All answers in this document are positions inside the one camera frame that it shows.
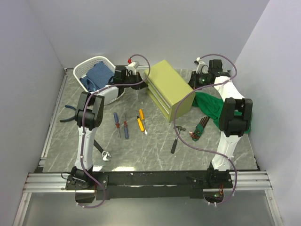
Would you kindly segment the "olive green tool chest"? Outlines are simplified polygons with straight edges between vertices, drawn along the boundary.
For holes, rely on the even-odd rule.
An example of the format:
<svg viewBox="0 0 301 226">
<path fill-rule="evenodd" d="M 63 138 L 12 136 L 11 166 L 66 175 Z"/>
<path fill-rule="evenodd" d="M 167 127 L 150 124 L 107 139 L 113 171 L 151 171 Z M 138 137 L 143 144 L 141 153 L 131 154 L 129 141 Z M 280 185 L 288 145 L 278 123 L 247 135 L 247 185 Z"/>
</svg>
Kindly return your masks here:
<svg viewBox="0 0 301 226">
<path fill-rule="evenodd" d="M 144 74 L 147 93 L 168 122 L 190 111 L 195 93 L 190 93 L 192 88 L 166 60 L 144 70 Z"/>
</svg>

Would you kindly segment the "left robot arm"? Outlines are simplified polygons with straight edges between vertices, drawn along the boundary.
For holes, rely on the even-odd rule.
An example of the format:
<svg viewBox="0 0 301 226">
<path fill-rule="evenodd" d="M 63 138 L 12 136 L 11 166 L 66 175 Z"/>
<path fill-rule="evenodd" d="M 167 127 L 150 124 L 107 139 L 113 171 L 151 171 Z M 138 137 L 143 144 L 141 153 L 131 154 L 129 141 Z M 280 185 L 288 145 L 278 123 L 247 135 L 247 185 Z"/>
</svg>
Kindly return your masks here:
<svg viewBox="0 0 301 226">
<path fill-rule="evenodd" d="M 147 84 L 137 72 L 138 62 L 127 66 L 115 67 L 113 76 L 99 89 L 82 92 L 75 111 L 75 121 L 78 126 L 79 144 L 75 165 L 71 170 L 77 178 L 77 184 L 82 189 L 89 189 L 94 182 L 91 174 L 93 169 L 93 148 L 95 135 L 103 120 L 104 106 L 120 97 L 124 88 L 143 89 Z"/>
</svg>

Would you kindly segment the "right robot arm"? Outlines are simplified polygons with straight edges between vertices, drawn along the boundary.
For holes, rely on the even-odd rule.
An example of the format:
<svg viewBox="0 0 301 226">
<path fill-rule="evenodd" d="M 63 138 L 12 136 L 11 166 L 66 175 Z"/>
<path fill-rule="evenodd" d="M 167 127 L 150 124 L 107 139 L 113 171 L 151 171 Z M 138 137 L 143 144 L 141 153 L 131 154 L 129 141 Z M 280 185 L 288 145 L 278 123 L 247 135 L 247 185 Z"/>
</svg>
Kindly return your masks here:
<svg viewBox="0 0 301 226">
<path fill-rule="evenodd" d="M 196 70 L 191 73 L 189 85 L 193 89 L 213 85 L 220 97 L 198 91 L 193 106 L 211 118 L 221 131 L 217 153 L 211 161 L 215 170 L 227 171 L 230 159 L 241 137 L 250 130 L 253 101 L 245 98 L 234 86 L 230 73 L 222 68 L 220 59 L 206 64 L 200 57 L 195 60 Z"/>
</svg>

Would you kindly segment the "red blue screwdriver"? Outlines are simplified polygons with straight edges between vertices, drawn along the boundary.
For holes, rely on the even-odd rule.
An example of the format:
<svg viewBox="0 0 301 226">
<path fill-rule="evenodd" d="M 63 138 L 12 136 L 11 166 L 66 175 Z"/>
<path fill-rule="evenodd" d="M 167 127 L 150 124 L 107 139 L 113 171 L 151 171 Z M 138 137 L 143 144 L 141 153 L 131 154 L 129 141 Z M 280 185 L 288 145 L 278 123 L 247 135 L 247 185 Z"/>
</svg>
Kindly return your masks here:
<svg viewBox="0 0 301 226">
<path fill-rule="evenodd" d="M 127 125 L 126 115 L 125 115 L 125 120 L 124 120 L 124 135 L 125 135 L 125 139 L 129 139 L 129 132 L 128 132 L 128 125 Z"/>
</svg>

